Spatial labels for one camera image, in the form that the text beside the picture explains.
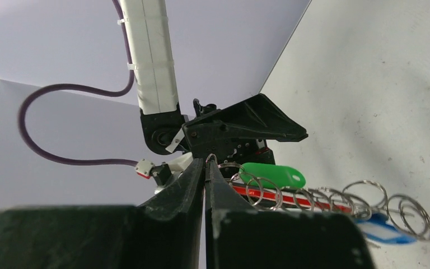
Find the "cable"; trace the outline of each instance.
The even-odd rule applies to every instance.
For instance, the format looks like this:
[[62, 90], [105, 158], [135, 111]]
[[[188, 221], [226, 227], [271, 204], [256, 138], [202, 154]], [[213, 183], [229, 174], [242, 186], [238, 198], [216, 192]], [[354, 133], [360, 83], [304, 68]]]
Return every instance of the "cable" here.
[[[118, 0], [112, 0], [114, 7], [116, 8], [116, 12], [118, 13], [118, 16], [120, 19], [123, 19], [123, 10], [121, 9], [121, 6], [118, 2]], [[132, 63], [131, 61], [131, 53], [129, 51], [129, 42], [128, 42], [128, 34], [126, 33], [124, 24], [121, 24], [121, 29], [123, 30], [123, 38], [124, 38], [124, 45], [126, 48], [126, 56], [128, 59], [128, 63]], [[61, 90], [73, 90], [73, 91], [82, 91], [87, 92], [90, 94], [96, 94], [96, 95], [102, 95], [102, 96], [108, 96], [108, 97], [120, 97], [129, 92], [131, 88], [133, 87], [134, 81], [136, 80], [134, 72], [129, 71], [129, 81], [128, 84], [124, 89], [121, 91], [105, 91], [101, 89], [97, 89], [90, 86], [85, 85], [79, 85], [79, 84], [54, 84], [42, 87], [38, 89], [36, 92], [29, 95], [24, 102], [22, 103], [18, 116], [17, 116], [17, 125], [19, 128], [19, 133], [24, 140], [24, 142], [27, 144], [27, 146], [33, 150], [35, 153], [40, 155], [43, 158], [46, 158], [50, 161], [54, 161], [56, 163], [60, 164], [67, 164], [67, 165], [107, 165], [107, 164], [120, 164], [120, 165], [129, 165], [129, 166], [136, 166], [138, 164], [137, 161], [133, 160], [126, 160], [126, 159], [96, 159], [96, 160], [76, 160], [76, 159], [69, 159], [61, 156], [54, 155], [52, 153], [49, 153], [48, 151], [45, 151], [41, 147], [39, 147], [34, 140], [29, 135], [29, 132], [27, 131], [27, 127], [25, 125], [25, 115], [27, 113], [27, 110], [29, 106], [34, 102], [37, 98], [41, 97], [44, 94], [48, 94], [49, 92], [53, 91], [61, 91]]]

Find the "scratched white tabletop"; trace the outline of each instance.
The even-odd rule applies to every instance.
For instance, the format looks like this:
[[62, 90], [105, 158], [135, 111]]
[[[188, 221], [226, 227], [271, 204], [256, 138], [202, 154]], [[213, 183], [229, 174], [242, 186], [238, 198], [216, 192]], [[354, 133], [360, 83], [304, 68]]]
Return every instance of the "scratched white tabletop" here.
[[[269, 144], [308, 186], [371, 179], [430, 214], [430, 1], [313, 0], [261, 92], [308, 130]], [[371, 252], [430, 268], [430, 243]]]

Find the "white tube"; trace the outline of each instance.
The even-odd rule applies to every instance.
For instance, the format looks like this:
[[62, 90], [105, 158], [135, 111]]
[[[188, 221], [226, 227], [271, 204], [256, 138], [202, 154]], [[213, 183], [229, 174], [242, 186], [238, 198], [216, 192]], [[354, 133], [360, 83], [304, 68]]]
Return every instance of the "white tube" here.
[[174, 60], [165, 0], [120, 0], [144, 115], [177, 109]]

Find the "green plastic object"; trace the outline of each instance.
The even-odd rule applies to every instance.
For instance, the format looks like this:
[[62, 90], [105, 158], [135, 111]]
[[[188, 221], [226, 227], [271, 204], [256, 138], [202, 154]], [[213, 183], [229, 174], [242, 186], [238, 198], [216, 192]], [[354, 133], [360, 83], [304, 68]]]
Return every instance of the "green plastic object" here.
[[[289, 166], [245, 163], [242, 167], [243, 169], [240, 169], [240, 178], [245, 184], [248, 184], [252, 177], [250, 175], [243, 174], [242, 172], [250, 173], [258, 178], [267, 178], [279, 188], [302, 188], [306, 185], [306, 178], [301, 174], [301, 172]], [[275, 186], [266, 180], [260, 181], [264, 188], [275, 188]], [[258, 184], [253, 180], [250, 185], [257, 186]]]

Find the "blue plastic object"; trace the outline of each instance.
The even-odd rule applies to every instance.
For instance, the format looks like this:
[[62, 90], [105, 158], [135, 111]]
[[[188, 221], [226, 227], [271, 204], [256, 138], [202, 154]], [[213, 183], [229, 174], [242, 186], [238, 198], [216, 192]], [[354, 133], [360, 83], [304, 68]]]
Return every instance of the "blue plastic object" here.
[[368, 239], [383, 244], [411, 244], [416, 238], [410, 237], [394, 226], [387, 224], [388, 217], [381, 213], [375, 213], [367, 220], [357, 220], [357, 226]]

